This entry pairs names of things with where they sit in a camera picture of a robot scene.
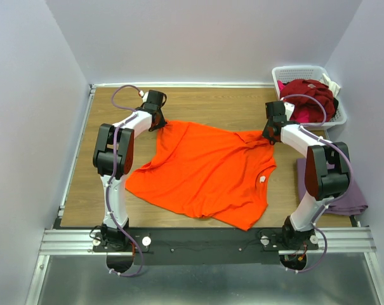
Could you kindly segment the orange t shirt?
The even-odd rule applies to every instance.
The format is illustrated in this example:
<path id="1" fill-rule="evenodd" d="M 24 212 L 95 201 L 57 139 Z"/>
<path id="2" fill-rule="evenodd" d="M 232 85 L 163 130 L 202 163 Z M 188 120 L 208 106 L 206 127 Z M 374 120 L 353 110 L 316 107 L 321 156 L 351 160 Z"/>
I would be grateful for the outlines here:
<path id="1" fill-rule="evenodd" d="M 268 207 L 275 168 L 274 148 L 261 131 L 170 121 L 157 133 L 155 156 L 127 178 L 125 188 L 176 214 L 247 231 Z"/>

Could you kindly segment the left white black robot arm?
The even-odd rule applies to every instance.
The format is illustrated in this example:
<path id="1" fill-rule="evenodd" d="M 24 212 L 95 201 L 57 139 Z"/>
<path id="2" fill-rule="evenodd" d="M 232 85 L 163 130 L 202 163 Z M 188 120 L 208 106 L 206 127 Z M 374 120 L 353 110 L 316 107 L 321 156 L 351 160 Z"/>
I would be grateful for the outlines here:
<path id="1" fill-rule="evenodd" d="M 133 166 L 137 136 L 167 124 L 162 113 L 167 95 L 156 90 L 145 93 L 141 89 L 137 89 L 137 94 L 142 99 L 141 106 L 137 108 L 117 105 L 111 98 L 114 107 L 131 111 L 131 114 L 112 125 L 104 123 L 98 130 L 93 166 L 103 184 L 105 213 L 100 233 L 93 237 L 95 248 L 118 252 L 134 244 L 126 232 L 129 217 L 121 188 Z"/>

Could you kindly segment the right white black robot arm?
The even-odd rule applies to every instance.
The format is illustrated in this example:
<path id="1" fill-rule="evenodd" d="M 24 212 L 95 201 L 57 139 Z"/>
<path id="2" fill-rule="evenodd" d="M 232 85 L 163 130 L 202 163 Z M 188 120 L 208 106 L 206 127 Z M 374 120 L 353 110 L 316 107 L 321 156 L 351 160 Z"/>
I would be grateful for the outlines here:
<path id="1" fill-rule="evenodd" d="M 281 100 L 265 104 L 267 124 L 262 136 L 270 144 L 286 144 L 304 157 L 305 195 L 289 216 L 276 238 L 287 250 L 302 246 L 317 248 L 315 224 L 327 208 L 342 197 L 352 185 L 352 167 L 348 146 L 318 137 L 287 117 L 286 103 Z"/>

